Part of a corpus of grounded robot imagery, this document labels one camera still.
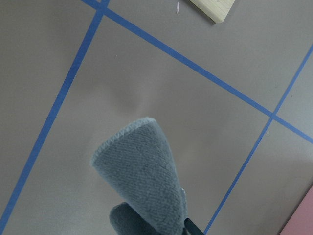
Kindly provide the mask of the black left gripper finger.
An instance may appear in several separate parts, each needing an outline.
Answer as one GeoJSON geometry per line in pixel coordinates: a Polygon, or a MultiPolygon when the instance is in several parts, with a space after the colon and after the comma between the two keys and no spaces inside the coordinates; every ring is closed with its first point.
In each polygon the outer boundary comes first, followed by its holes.
{"type": "Polygon", "coordinates": [[[196,224],[190,219],[184,220],[183,235],[203,235],[203,232],[196,226],[196,224]]]}

